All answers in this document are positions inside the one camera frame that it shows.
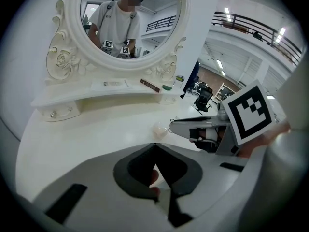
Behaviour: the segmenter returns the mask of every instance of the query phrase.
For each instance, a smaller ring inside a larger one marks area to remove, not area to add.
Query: mirror
[[[82,24],[102,54],[124,59],[155,51],[172,34],[180,0],[82,0]]]

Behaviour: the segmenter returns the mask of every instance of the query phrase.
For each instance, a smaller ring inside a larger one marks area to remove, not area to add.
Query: railing
[[[270,47],[276,49],[295,66],[298,65],[301,51],[289,39],[282,36],[279,43],[276,42],[279,32],[259,21],[238,15],[230,15],[231,21],[226,17],[227,13],[215,12],[212,19],[213,25],[223,26],[243,33],[252,34],[257,40],[261,40]]]
[[[173,26],[174,22],[175,22],[175,18],[176,18],[176,16],[174,15],[174,16],[171,16],[171,17],[167,17],[167,18],[152,22],[152,23],[148,24],[146,32],[151,31],[151,30],[155,30],[155,29],[159,29],[159,28],[165,28],[165,27]]]

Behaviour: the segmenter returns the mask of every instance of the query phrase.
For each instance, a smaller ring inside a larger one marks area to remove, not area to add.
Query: white vanity table
[[[144,78],[160,88],[172,87],[190,6],[189,0],[179,1],[178,23],[166,40],[146,57],[130,60],[105,54],[91,42],[81,23],[81,0],[57,2],[53,18],[57,31],[47,54],[46,88],[31,104],[36,110],[18,151],[18,194],[33,201],[81,162],[134,145],[162,142],[198,150],[174,134],[157,139],[152,130],[156,122],[168,128],[175,117],[200,116],[180,98],[183,91],[174,88],[156,93],[140,83]],[[91,90],[95,79],[117,78],[127,79],[132,88]],[[63,111],[64,115],[54,116]]]

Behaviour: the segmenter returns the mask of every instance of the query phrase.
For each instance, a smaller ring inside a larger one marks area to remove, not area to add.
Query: white t-shirt
[[[110,2],[102,3],[92,14],[89,21],[94,23],[98,29],[100,28],[100,32],[98,32],[98,34],[101,44],[105,40],[112,41],[114,45],[112,55],[118,56],[121,47],[124,46],[125,40],[139,38],[140,16],[136,13],[135,17],[131,19],[132,12],[125,12],[121,10],[118,3],[113,2],[112,8],[107,11],[103,20],[103,16],[109,4]]]

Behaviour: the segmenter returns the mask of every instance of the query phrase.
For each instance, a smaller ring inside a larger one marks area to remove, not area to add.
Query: paper
[[[95,79],[92,82],[91,90],[93,91],[114,91],[131,89],[131,85],[126,79]]]
[[[233,126],[238,145],[269,130],[275,124],[274,112],[259,81],[222,101]]]

